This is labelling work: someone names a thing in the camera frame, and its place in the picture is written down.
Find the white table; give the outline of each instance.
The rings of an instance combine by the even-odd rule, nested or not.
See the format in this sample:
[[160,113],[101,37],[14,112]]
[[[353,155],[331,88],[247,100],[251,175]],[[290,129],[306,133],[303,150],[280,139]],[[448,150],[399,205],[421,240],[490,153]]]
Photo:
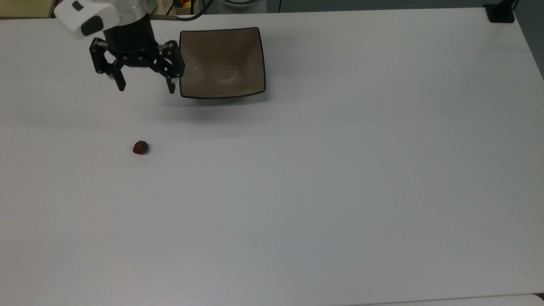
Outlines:
[[91,39],[0,21],[2,305],[544,291],[544,82],[517,23],[439,9],[153,26],[159,42],[259,27],[267,91],[214,105],[128,68],[120,93]]

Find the background wall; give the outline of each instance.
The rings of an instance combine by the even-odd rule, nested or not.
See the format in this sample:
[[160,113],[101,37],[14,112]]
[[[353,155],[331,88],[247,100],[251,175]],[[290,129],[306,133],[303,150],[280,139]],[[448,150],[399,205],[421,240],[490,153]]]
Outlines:
[[[484,3],[500,0],[281,0],[281,12],[343,11],[343,10],[390,10],[430,8],[482,7]],[[280,0],[267,0],[269,13],[276,13]],[[210,14],[218,14],[214,3]],[[533,52],[540,73],[544,76],[544,0],[520,0],[516,17]]]

